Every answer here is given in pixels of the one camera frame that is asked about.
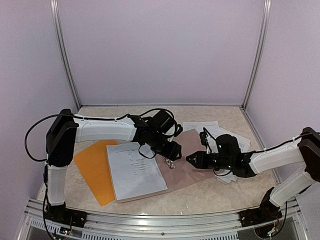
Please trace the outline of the pink-brown file folder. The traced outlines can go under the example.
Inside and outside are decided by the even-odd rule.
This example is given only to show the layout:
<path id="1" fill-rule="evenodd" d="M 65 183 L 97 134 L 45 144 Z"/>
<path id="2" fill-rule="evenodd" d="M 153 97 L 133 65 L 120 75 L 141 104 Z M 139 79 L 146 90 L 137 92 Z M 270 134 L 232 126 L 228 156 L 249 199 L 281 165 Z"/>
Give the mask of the pink-brown file folder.
<path id="1" fill-rule="evenodd" d="M 153 197 L 156 195 L 161 195 L 182 188 L 186 188 L 188 186 L 191 186 L 195 183 L 204 181 L 214 176 L 214 173 L 211 169 L 197 169 L 186 161 L 187 156 L 195 153 L 196 151 L 205 150 L 205 147 L 201 145 L 199 133 L 195 129 L 182 132 L 174 140 L 182 146 L 182 158 L 173 161 L 175 169 L 169 169 L 164 157 L 160 155 L 157 155 L 155 157 L 156 163 L 166 182 L 168 190 L 163 193 L 156 193 L 143 198 Z"/>

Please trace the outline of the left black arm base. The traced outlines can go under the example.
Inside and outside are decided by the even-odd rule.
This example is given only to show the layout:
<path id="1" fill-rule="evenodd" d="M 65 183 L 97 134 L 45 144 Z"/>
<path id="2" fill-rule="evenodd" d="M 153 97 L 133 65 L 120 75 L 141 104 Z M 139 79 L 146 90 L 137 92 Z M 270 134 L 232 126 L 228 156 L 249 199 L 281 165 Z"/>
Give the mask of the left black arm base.
<path id="1" fill-rule="evenodd" d="M 46 220 L 70 227 L 84 228 L 87 215 L 88 213 L 85 211 L 67 208 L 66 203 L 62 205 L 48 204 L 44 209 L 44 217 Z"/>

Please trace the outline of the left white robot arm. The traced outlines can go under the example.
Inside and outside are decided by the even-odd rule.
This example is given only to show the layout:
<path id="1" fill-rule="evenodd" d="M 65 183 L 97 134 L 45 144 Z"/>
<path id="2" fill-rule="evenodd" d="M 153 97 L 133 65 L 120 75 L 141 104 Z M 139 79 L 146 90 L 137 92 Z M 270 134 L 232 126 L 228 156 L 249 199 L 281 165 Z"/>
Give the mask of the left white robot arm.
<path id="1" fill-rule="evenodd" d="M 121 140 L 148 145 L 151 150 L 171 161 L 181 158 L 182 147 L 173 138 L 183 127 L 173 113 L 155 108 L 155 115 L 125 114 L 121 117 L 92 117 L 72 114 L 63 109 L 46 134 L 46 199 L 50 214 L 63 223 L 70 218 L 65 202 L 65 179 L 73 160 L 76 143 Z"/>

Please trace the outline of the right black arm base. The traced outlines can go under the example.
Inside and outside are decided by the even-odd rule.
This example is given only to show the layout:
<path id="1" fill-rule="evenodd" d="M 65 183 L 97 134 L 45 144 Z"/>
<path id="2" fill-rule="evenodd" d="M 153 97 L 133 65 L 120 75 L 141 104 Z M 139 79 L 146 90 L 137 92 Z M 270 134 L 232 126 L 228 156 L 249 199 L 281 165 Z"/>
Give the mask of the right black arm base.
<path id="1" fill-rule="evenodd" d="M 280 207 L 270 202 L 270 195 L 273 189 L 274 187 L 265 193 L 259 207 L 249 208 L 238 213 L 242 227 L 263 224 L 280 219 L 283 216 Z"/>

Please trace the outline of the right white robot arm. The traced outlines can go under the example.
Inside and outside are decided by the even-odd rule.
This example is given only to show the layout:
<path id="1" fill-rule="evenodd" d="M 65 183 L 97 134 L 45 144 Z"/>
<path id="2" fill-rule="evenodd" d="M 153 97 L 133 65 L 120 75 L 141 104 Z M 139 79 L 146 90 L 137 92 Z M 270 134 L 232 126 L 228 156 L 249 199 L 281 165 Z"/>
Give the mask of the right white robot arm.
<path id="1" fill-rule="evenodd" d="M 222 134 L 215 138 L 217 152 L 196 151 L 185 159 L 197 169 L 227 170 L 239 178 L 251 178 L 270 169 L 302 163 L 302 168 L 271 188 L 256 210 L 256 218 L 266 222 L 289 199 L 320 180 L 320 134 L 311 127 L 276 146 L 241 152 L 236 137 Z"/>

